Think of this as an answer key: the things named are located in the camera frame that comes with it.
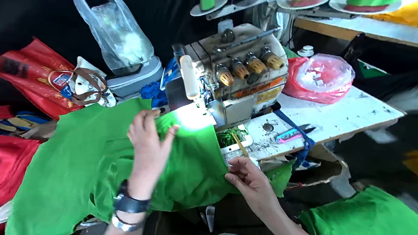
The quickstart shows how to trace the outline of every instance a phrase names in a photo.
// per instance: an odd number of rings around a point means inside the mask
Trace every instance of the red plastic bag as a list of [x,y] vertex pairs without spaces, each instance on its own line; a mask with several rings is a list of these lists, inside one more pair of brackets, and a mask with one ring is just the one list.
[[341,57],[317,54],[289,59],[283,93],[302,100],[334,104],[350,90],[355,73]]
[[73,69],[74,65],[37,38],[20,51],[0,56],[0,77],[55,120],[84,107],[68,99],[68,80]]

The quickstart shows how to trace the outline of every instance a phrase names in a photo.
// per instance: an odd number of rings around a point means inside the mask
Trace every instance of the green fabric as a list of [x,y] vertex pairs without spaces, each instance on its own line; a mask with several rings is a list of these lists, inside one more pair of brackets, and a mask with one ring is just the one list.
[[371,186],[350,199],[302,212],[310,235],[418,234],[418,214]]
[[[132,168],[129,124],[150,107],[150,100],[132,99],[112,108],[94,104],[60,116],[54,136],[39,147],[27,168],[13,199],[6,235],[71,234],[87,215],[109,221],[116,190]],[[155,121],[162,138],[173,124],[181,128],[153,193],[154,210],[208,205],[226,193],[239,193],[224,179],[227,167],[213,126],[202,125],[202,117],[192,109],[196,108],[184,106]],[[291,167],[277,171],[283,172],[275,184],[285,186]],[[275,188],[282,194],[284,186],[279,186]]]
[[374,68],[367,68],[367,65],[361,61],[357,61],[359,63],[360,71],[364,78],[371,78],[371,77],[379,77],[388,75],[388,73],[384,73]]
[[265,172],[267,178],[270,179],[271,187],[274,193],[276,193],[276,196],[283,197],[283,191],[292,175],[292,166],[295,161],[296,159],[293,159],[279,168]]
[[347,4],[355,6],[383,6],[400,0],[347,0]]
[[285,51],[288,59],[300,57],[298,54],[294,53],[292,50],[290,50],[289,48],[285,46],[283,47],[283,50]]

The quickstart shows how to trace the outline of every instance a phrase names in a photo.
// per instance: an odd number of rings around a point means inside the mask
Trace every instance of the gray bag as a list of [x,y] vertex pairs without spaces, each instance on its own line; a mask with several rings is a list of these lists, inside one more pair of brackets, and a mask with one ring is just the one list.
[[142,87],[161,79],[163,67],[158,57],[152,56],[137,74],[107,80],[107,86],[119,97],[138,93]]

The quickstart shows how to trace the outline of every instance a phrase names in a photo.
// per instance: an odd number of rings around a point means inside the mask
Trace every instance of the black background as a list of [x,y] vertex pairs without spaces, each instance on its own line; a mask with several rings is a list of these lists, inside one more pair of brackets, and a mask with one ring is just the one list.
[[[107,0],[87,0],[90,7]],[[185,45],[217,32],[215,19],[192,17],[198,0],[125,0],[163,65],[173,57],[171,44]],[[39,38],[76,65],[77,56],[110,74],[100,47],[72,0],[1,0],[0,54],[21,49]]]

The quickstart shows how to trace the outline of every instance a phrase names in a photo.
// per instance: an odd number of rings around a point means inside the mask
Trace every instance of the wooden stick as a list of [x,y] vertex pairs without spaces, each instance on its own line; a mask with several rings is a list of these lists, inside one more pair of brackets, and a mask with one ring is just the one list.
[[244,146],[242,145],[240,138],[238,138],[238,136],[235,133],[232,133],[232,136],[234,137],[235,141],[237,142],[238,146],[240,147],[242,154],[244,155],[244,157],[248,157],[248,153],[245,150]]

